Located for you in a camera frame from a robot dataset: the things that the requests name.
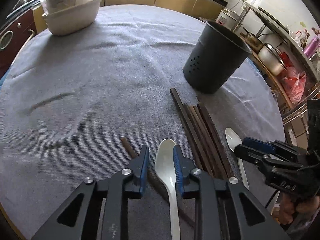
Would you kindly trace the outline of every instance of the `dark wooden chopstick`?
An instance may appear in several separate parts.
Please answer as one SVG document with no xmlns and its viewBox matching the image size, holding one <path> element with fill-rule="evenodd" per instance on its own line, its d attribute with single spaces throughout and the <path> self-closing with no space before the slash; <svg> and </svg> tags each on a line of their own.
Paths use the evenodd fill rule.
<svg viewBox="0 0 320 240">
<path fill-rule="evenodd" d="M 224 169 L 227 173 L 227 176 L 229 178 L 234 177 L 234 173 L 233 173 L 231 165 L 229 163 L 227 154 L 223 148 L 223 145 L 222 145 L 221 140 L 219 138 L 217 129 L 216 129 L 215 125 L 213 124 L 213 121 L 210 117 L 210 114 L 209 114 L 207 108 L 205 107 L 204 103 L 202 103 L 202 102 L 198 103 L 197 108 L 198 108 L 199 113 L 200 113 L 200 115 L 201 115 L 201 117 L 207 127 L 207 130 L 210 134 L 210 137 L 211 137 L 211 139 L 217 149 L 217 152 L 218 152 L 219 157 L 222 161 L 222 164 L 223 164 Z"/>
<path fill-rule="evenodd" d="M 183 104 L 181 102 L 181 99 L 176 91 L 175 88 L 170 88 L 170 93 L 172 95 L 172 98 L 173 100 L 175 101 L 176 103 L 176 106 L 178 107 L 178 111 L 181 112 L 182 116 L 183 116 L 183 119 L 185 120 L 186 124 L 187 124 L 187 127 L 188 127 L 188 131 L 190 132 L 192 138 L 193 138 L 193 142 L 195 144 L 195 146 L 197 147 L 198 151 L 199 151 L 199 158 L 202 159 L 202 167 L 205 169 L 205 167 L 209 164 L 208 162 L 208 159 L 205 155 L 205 152 L 204 152 L 204 149 L 203 149 L 203 146 L 201 145 L 200 143 L 200 140 L 196 134 L 196 131 L 188 117 L 188 114 L 186 113 L 184 107 L 183 107 Z M 213 176 L 213 173 L 211 171 L 211 169 L 209 168 L 208 170 L 208 173 Z"/>
<path fill-rule="evenodd" d="M 189 106 L 191 113 L 193 114 L 198 127 L 201 130 L 202 133 L 202 137 L 203 137 L 203 141 L 204 143 L 207 144 L 207 149 L 208 149 L 208 155 L 209 155 L 209 159 L 211 160 L 211 163 L 213 163 L 213 170 L 214 173 L 216 174 L 216 178 L 219 179 L 228 179 L 227 173 L 222 165 L 222 162 L 220 160 L 219 154 L 217 152 L 217 149 L 209 135 L 209 132 L 202 120 L 201 115 L 197 114 L 195 108 L 197 109 L 196 106 Z"/>
<path fill-rule="evenodd" d="M 133 159 L 136 158 L 137 155 L 136 155 L 135 151 L 132 149 L 132 147 L 130 146 L 130 144 L 128 143 L 127 139 L 123 137 L 120 140 L 122 142 L 123 147 L 126 149 L 126 151 L 131 156 L 131 158 L 133 158 Z M 163 188 L 161 188 L 158 185 L 158 183 L 156 182 L 156 180 L 154 179 L 154 177 L 152 176 L 150 171 L 147 172 L 147 179 L 148 179 L 150 185 L 162 197 L 162 199 L 164 201 L 166 201 L 167 203 L 169 203 L 168 193 L 166 192 L 166 190 L 164 190 Z M 179 206 L 178 206 L 178 213 L 179 213 L 180 217 L 183 220 L 185 220 L 185 222 L 187 222 L 192 228 L 195 228 L 195 222 Z"/>
<path fill-rule="evenodd" d="M 202 164 L 201 164 L 201 161 L 200 161 L 200 158 L 199 158 L 198 149 L 196 148 L 195 143 L 193 142 L 192 136 L 190 135 L 190 132 L 188 130 L 188 127 L 187 127 L 187 124 L 186 124 L 185 120 L 183 119 L 182 113 L 178 111 L 178 115 L 180 117 L 180 120 L 181 120 L 183 129 L 184 129 L 184 132 L 186 134 L 188 143 L 190 145 L 190 149 L 191 149 L 192 155 L 193 155 L 193 157 L 195 159 L 196 166 L 197 166 L 197 168 L 203 170 L 203 167 L 202 167 Z"/>
<path fill-rule="evenodd" d="M 209 173 L 209 171 L 212 172 L 212 177 L 216 177 L 216 171 L 215 171 L 215 164 L 212 160 L 212 158 L 210 158 L 210 152 L 209 152 L 209 148 L 207 146 L 207 144 L 205 143 L 204 141 L 204 137 L 202 135 L 202 132 L 200 130 L 200 127 L 198 126 L 197 122 L 196 122 L 196 119 L 195 117 L 193 116 L 193 114 L 191 113 L 190 111 L 190 108 L 187 104 L 183 104 L 183 107 L 196 131 L 196 134 L 199 138 L 199 141 L 201 143 L 201 145 L 203 146 L 203 149 L 204 149 L 204 154 L 205 154 L 205 157 L 207 158 L 208 161 L 206 161 L 202 156 L 201 156 L 201 159 L 202 159 L 202 166 L 205 167 L 204 171 L 207 171 Z"/>
</svg>

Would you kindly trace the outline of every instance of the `bundle of chopsticks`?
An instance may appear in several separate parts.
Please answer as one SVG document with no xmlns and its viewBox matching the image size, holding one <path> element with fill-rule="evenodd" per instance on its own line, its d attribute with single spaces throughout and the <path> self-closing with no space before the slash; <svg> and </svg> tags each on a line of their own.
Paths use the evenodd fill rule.
<svg viewBox="0 0 320 240">
<path fill-rule="evenodd" d="M 196 166 L 208 172 L 213 178 L 234 177 L 226 152 L 204 103 L 188 106 L 182 103 L 175 88 L 171 88 L 170 93 L 178 109 Z"/>
</svg>

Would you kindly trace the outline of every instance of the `pink bottle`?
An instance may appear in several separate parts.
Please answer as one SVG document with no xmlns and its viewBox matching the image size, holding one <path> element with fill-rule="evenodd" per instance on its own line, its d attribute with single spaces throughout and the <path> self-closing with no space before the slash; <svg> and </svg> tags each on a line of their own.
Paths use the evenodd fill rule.
<svg viewBox="0 0 320 240">
<path fill-rule="evenodd" d="M 318 48 L 320 48 L 320 39 L 318 36 L 315 36 L 304 48 L 303 52 L 307 56 L 307 58 L 311 58 Z"/>
</svg>

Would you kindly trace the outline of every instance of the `cabinet handle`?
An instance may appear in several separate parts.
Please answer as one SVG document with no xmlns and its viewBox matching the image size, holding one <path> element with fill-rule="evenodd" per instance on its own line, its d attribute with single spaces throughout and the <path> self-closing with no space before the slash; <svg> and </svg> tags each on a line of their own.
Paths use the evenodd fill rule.
<svg viewBox="0 0 320 240">
<path fill-rule="evenodd" d="M 33 36 L 35 36 L 35 31 L 32 29 L 29 29 L 28 31 L 31 32 L 31 35 L 29 36 L 29 38 L 27 38 L 26 42 L 22 45 L 21 49 L 19 50 L 19 52 L 17 53 L 17 55 L 14 57 L 14 60 L 12 61 L 11 65 L 16 61 L 16 58 L 19 56 L 20 52 L 23 50 L 23 48 L 25 47 L 25 45 L 33 38 Z"/>
</svg>

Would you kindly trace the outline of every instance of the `black utensil holder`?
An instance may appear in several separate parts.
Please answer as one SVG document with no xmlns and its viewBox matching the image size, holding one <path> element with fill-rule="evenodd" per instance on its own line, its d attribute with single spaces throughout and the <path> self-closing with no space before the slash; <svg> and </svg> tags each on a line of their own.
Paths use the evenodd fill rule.
<svg viewBox="0 0 320 240">
<path fill-rule="evenodd" d="M 252 53 L 250 47 L 226 27 L 207 20 L 199 40 L 183 68 L 196 90 L 216 92 Z"/>
</svg>

